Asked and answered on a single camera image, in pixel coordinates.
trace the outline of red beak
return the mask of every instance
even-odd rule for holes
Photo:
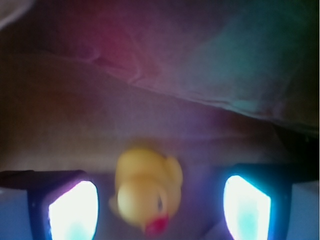
[[[147,224],[145,227],[145,235],[147,237],[155,237],[161,233],[163,233],[169,222],[169,216],[166,215],[164,217],[159,217],[155,220],[153,220],[151,223]]]

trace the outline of duck eye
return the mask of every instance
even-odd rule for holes
[[[158,196],[158,210],[159,210],[159,212],[162,211],[163,207],[164,207],[164,206],[163,206],[163,204],[162,204],[161,197]]]

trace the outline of rubber duck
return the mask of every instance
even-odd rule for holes
[[[150,149],[129,149],[118,159],[115,195],[109,206],[147,237],[156,237],[178,211],[182,184],[182,168],[174,157]]]

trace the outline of glowing light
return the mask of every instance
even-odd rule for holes
[[[52,240],[91,240],[98,221],[98,193],[81,181],[49,206]]]
[[[268,239],[271,198],[242,177],[235,175],[226,181],[223,209],[233,239]]]

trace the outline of bright white light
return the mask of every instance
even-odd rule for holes
[[[235,175],[226,181],[223,209],[233,239],[268,239],[271,199],[242,177]]]
[[[98,220],[98,193],[81,181],[49,206],[52,240],[92,240]]]

